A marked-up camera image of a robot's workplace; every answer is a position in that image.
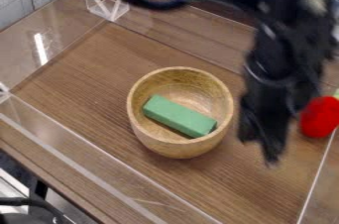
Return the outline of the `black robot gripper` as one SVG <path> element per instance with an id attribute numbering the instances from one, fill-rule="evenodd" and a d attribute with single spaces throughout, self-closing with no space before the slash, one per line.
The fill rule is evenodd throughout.
<path id="1" fill-rule="evenodd" d="M 243 143 L 262 142 L 269 164 L 277 164 L 285 152 L 290 117 L 321 92 L 326 55 L 326 21 L 275 30 L 259 27 L 245 66 L 238 136 Z"/>

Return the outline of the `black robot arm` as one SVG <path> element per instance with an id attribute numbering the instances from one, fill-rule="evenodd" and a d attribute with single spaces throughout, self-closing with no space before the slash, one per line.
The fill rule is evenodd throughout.
<path id="1" fill-rule="evenodd" d="M 170 11 L 198 0 L 123 1 Z M 325 62 L 339 49 L 339 0 L 203 1 L 230 4 L 259 22 L 245 64 L 239 138 L 258 141 L 265 160 L 274 164 L 286 148 L 290 118 L 321 95 Z"/>

